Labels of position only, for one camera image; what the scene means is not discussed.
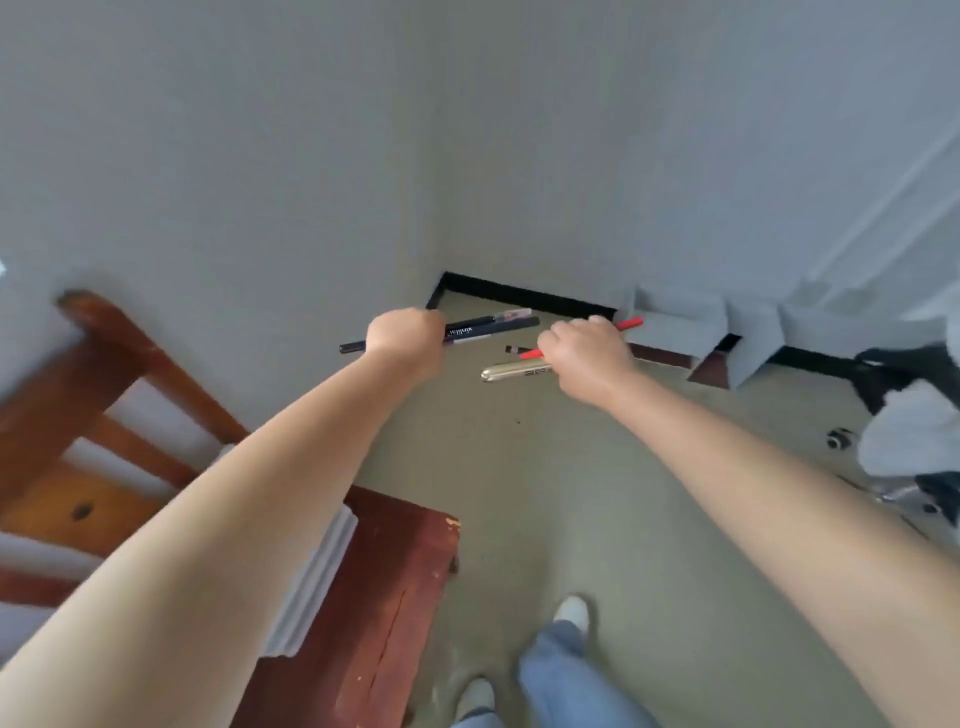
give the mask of sneaker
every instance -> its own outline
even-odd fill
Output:
[[[490,680],[483,676],[474,677],[464,688],[464,691],[460,693],[454,721],[460,722],[468,713],[472,713],[479,708],[486,708],[489,711],[496,708],[493,685]]]
[[[590,631],[590,609],[583,598],[577,595],[570,595],[560,603],[553,620],[573,622],[584,639]]]

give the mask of hand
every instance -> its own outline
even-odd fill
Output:
[[[573,399],[606,408],[624,377],[636,373],[620,332],[603,316],[559,321],[537,340],[543,358]]]
[[[403,308],[387,311],[367,327],[367,351],[389,356],[408,368],[416,383],[440,371],[444,359],[444,316],[439,311]]]

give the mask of red pen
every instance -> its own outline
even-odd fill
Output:
[[[635,316],[632,319],[625,319],[621,321],[619,324],[614,324],[614,326],[616,326],[617,331],[626,331],[628,328],[636,328],[638,326],[642,326],[642,324],[643,324],[643,319],[640,318],[639,316]],[[539,349],[532,349],[528,352],[522,353],[520,355],[520,358],[536,359],[539,356],[543,356],[543,352],[540,351]]]

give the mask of chair backrest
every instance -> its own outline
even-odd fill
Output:
[[[105,414],[131,385],[147,379],[225,445],[248,431],[106,299],[74,291],[58,307],[85,336],[0,405],[0,531],[106,557],[163,501],[62,460],[75,440],[85,438],[175,488],[198,475]],[[62,589],[43,578],[0,569],[0,601],[55,606],[48,602],[65,598]]]

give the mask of left hand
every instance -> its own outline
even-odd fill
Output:
[[[387,311],[367,328],[367,354],[390,356],[409,368],[417,383],[440,372],[444,360],[444,316],[439,311]]]

